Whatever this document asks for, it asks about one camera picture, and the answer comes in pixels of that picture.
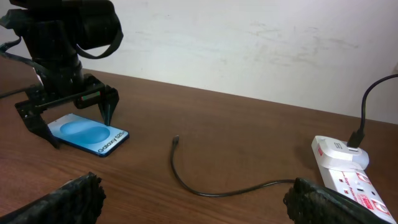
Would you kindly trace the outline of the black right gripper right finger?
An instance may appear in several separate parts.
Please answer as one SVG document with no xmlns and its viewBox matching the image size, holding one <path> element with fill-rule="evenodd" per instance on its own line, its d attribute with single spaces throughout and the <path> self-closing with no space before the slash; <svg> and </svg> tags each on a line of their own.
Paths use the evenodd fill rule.
<svg viewBox="0 0 398 224">
<path fill-rule="evenodd" d="M 295 224 L 389 224 L 354 200 L 303 178 L 295 179 L 283 203 Z"/>
</svg>

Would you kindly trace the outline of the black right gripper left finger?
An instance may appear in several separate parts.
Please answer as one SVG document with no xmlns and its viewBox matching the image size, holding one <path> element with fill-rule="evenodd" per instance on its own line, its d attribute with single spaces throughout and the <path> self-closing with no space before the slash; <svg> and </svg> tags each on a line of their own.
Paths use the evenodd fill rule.
<svg viewBox="0 0 398 224">
<path fill-rule="evenodd" d="M 106 198 L 101 178 L 90 172 L 1 217 L 1 224 L 95 224 Z"/>
</svg>

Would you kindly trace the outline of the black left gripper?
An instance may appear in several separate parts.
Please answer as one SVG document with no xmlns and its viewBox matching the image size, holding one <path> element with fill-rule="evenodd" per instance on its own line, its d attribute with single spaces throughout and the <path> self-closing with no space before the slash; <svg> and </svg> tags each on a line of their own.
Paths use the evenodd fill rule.
<svg viewBox="0 0 398 224">
<path fill-rule="evenodd" d="M 72 102 L 76 108 L 84 109 L 98 105 L 104 124 L 111 125 L 111 119 L 119 101 L 118 91 L 87 73 L 81 82 L 62 81 L 53 85 L 34 85 L 25 91 L 28 99 L 15 104 L 26 128 L 33 134 L 48 141 L 54 148 L 59 141 L 42 119 L 41 113 L 48 108 Z"/>
</svg>

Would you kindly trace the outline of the blue Galaxy smartphone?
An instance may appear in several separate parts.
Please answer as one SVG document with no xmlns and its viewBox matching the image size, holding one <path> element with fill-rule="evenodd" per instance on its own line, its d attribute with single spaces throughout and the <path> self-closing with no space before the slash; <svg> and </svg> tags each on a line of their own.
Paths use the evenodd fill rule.
<svg viewBox="0 0 398 224">
<path fill-rule="evenodd" d="M 73 113 L 48 124 L 61 142 L 98 157 L 107 157 L 129 138 L 129 132 Z"/>
</svg>

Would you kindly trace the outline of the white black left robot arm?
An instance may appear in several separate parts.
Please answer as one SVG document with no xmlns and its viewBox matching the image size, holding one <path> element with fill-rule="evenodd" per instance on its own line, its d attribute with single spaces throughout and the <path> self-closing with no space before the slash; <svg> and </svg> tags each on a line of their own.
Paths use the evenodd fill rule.
<svg viewBox="0 0 398 224">
<path fill-rule="evenodd" d="M 27 100 L 15 107 L 26 128 L 53 147 L 60 143 L 41 114 L 64 103 L 78 109 L 98 105 L 109 126 L 119 101 L 117 89 L 82 72 L 81 57 L 101 59 L 123 40 L 114 4 L 95 1 L 11 1 L 15 9 L 1 18 L 18 39 L 1 45 L 1 56 L 32 67 L 39 83 L 23 88 Z"/>
</svg>

